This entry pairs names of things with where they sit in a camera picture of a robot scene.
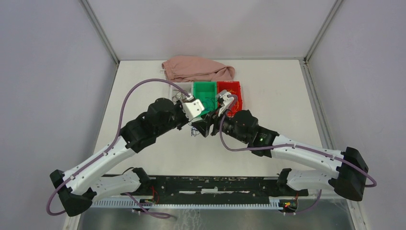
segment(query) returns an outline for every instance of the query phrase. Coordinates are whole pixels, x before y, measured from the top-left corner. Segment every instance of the gray floor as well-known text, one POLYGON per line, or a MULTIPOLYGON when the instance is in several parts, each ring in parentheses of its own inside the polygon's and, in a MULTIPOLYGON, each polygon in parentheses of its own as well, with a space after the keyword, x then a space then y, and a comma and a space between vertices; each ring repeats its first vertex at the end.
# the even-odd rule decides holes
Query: gray floor
MULTIPOLYGON (((300 200, 299 210, 312 204, 300 200)), ((353 230, 345 200, 321 200, 297 216, 284 217, 275 210, 157 209, 176 218, 156 219, 129 209, 91 208, 80 218, 79 230, 353 230)))

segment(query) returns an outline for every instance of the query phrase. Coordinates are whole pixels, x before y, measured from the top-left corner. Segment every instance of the folded towel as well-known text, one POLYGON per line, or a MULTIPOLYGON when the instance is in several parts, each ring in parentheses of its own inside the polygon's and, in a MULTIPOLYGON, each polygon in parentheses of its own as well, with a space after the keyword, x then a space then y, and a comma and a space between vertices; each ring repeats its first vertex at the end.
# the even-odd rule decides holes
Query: folded towel
POLYGON ((166 79, 172 82, 232 81, 232 66, 196 56, 175 56, 162 63, 166 79))

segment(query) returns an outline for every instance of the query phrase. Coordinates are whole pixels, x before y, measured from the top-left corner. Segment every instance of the gray wall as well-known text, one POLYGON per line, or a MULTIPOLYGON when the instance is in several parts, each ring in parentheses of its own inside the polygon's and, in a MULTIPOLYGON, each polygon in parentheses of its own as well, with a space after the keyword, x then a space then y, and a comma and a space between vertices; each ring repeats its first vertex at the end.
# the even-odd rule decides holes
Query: gray wall
POLYGON ((338 148, 358 148, 377 180, 371 229, 406 226, 406 1, 347 0, 310 60, 338 148))
POLYGON ((306 55, 335 0, 89 0, 121 60, 306 55))
POLYGON ((79 1, 0 2, 0 229, 62 227, 49 174, 93 152, 114 69, 79 1))

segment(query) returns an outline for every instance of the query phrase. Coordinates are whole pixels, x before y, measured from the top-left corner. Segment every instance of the pink cloth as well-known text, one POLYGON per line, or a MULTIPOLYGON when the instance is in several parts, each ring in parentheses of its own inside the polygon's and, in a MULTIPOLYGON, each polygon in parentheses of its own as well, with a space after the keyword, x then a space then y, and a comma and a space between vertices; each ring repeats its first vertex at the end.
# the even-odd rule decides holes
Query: pink cloth
POLYGON ((236 70, 196 56, 175 56, 162 63, 166 79, 172 82, 233 81, 236 70))

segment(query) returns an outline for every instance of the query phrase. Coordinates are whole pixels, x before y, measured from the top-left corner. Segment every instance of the white wall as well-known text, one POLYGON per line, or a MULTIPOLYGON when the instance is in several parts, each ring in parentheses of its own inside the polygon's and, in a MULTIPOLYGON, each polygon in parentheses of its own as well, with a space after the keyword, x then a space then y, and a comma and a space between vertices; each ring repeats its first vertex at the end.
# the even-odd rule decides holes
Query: white wall
POLYGON ((93 153, 114 68, 79 1, 0 2, 0 229, 62 227, 49 174, 93 153))
POLYGON ((121 60, 304 57, 335 0, 89 0, 121 60))
POLYGON ((405 229, 406 1, 348 0, 310 68, 337 148, 358 148, 377 180, 373 230, 405 229))

